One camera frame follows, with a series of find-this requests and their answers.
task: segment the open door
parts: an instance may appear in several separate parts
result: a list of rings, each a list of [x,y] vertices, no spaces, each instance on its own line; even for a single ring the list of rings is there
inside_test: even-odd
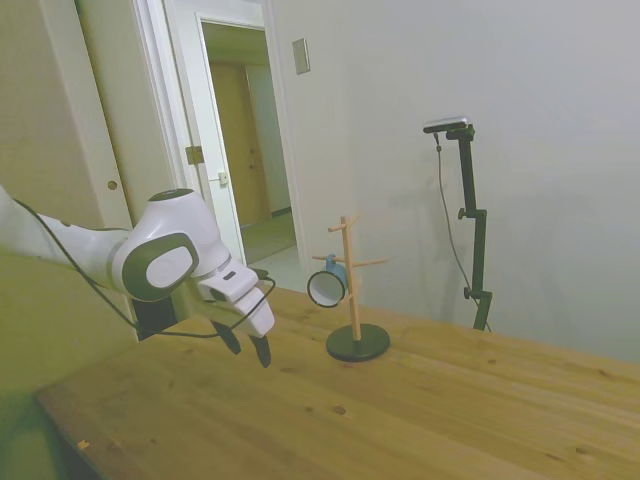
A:
[[[207,0],[164,0],[164,6],[188,128],[193,144],[202,148],[220,235],[231,254],[246,264],[202,21],[224,18],[229,24],[262,28],[262,8],[256,3]]]

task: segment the wooden table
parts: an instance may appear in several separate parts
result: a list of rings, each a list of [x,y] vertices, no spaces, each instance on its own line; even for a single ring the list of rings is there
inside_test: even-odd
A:
[[[345,310],[270,303],[268,369],[249,341],[156,336],[39,400],[109,479],[640,479],[639,366],[368,308],[392,348],[344,364]]]

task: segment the black cable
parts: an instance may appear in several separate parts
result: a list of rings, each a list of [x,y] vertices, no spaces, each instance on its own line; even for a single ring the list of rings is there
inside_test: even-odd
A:
[[[31,215],[33,215],[36,218],[36,220],[38,220],[40,225],[42,225],[42,227],[46,230],[46,232],[49,234],[51,239],[56,243],[56,245],[58,245],[58,248],[60,248],[60,250],[62,251],[64,256],[67,257],[67,260],[69,260],[69,263],[71,263],[71,265],[73,265],[73,268],[75,268],[75,270],[89,284],[89,286],[93,289],[93,291],[96,292],[100,296],[100,298],[102,298],[102,300],[104,300],[111,307],[111,309],[114,312],[116,312],[116,314],[122,320],[124,320],[127,323],[127,325],[129,325],[131,328],[133,328],[135,331],[137,331],[139,333],[150,334],[150,335],[165,335],[165,336],[171,336],[171,337],[216,338],[216,337],[220,336],[218,333],[200,334],[200,333],[189,333],[189,332],[164,332],[164,331],[156,332],[156,331],[153,331],[153,330],[145,330],[143,328],[139,328],[134,322],[132,322],[129,319],[129,317],[127,317],[122,312],[122,310],[120,310],[118,308],[118,306],[116,304],[114,304],[111,301],[111,299],[109,299],[109,297],[107,297],[104,294],[104,292],[102,292],[102,290],[100,290],[100,288],[98,287],[98,284],[89,275],[86,274],[86,272],[82,269],[82,267],[80,265],[78,265],[78,263],[74,260],[74,258],[71,256],[71,254],[67,251],[67,249],[64,247],[64,245],[62,244],[60,239],[57,237],[57,235],[55,233],[53,233],[53,231],[49,228],[49,225],[47,225],[47,223],[40,217],[40,215],[38,215],[38,213],[35,210],[33,210],[26,203],[23,203],[20,200],[16,200],[15,198],[13,200],[18,205],[20,205],[22,208],[24,208],[27,212],[29,212]],[[244,322],[247,318],[249,318],[253,314],[253,312],[255,312],[258,309],[258,307],[264,303],[264,301],[271,294],[273,289],[276,288],[276,281],[273,278],[265,277],[264,280],[268,280],[268,281],[271,282],[271,287],[269,287],[269,290],[267,290],[267,292],[262,296],[262,298],[260,300],[258,300],[258,302],[253,306],[253,308],[251,310],[249,310],[249,313],[247,313],[244,317],[242,317],[240,320],[238,320],[236,323],[234,323],[231,327],[229,327],[229,329],[231,329],[231,330],[235,329],[242,322]]]
[[[467,273],[464,271],[462,267],[462,262],[460,262],[460,258],[458,257],[458,251],[456,249],[455,244],[453,243],[453,234],[451,233],[451,220],[449,219],[449,209],[447,208],[447,201],[444,198],[444,188],[442,187],[442,147],[440,146],[440,139],[438,138],[438,134],[434,133],[433,137],[436,139],[436,152],[438,152],[438,184],[440,185],[440,198],[442,198],[442,206],[444,208],[444,217],[447,220],[447,232],[449,233],[449,243],[451,244],[451,250],[453,251],[453,256],[456,259],[456,263],[458,264],[458,268],[462,272],[462,276],[464,277],[464,281],[467,284],[467,288],[471,291],[471,284],[469,283],[469,277],[467,277]],[[479,308],[480,305],[478,301],[470,297],[471,300],[476,304],[476,308]],[[491,327],[489,326],[489,322],[486,322],[487,330],[491,332]]]

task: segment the door hinge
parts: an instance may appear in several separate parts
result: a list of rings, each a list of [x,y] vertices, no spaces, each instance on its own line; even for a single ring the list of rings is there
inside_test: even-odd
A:
[[[185,148],[187,152],[187,163],[189,165],[200,165],[204,163],[204,154],[202,153],[202,147],[200,145],[194,145]]]

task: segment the blue mug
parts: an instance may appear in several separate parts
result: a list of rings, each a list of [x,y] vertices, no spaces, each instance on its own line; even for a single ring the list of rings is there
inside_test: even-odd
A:
[[[347,269],[336,263],[335,255],[327,257],[324,270],[320,270],[309,278],[307,293],[316,305],[324,308],[337,307],[347,294]]]

